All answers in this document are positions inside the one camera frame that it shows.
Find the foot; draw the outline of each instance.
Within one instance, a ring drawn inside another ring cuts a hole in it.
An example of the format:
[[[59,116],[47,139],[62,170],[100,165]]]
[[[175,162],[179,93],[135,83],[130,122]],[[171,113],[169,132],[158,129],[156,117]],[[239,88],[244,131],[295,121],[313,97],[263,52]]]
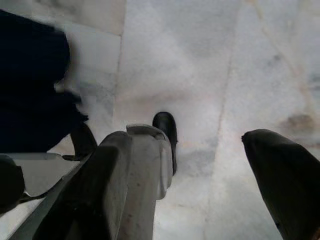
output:
[[[177,145],[177,128],[174,117],[165,111],[158,112],[152,121],[152,126],[162,130],[169,138],[172,151],[172,169],[173,175],[177,171],[176,145]]]
[[[6,155],[0,155],[0,214],[15,208],[25,191],[25,180],[20,166]]]

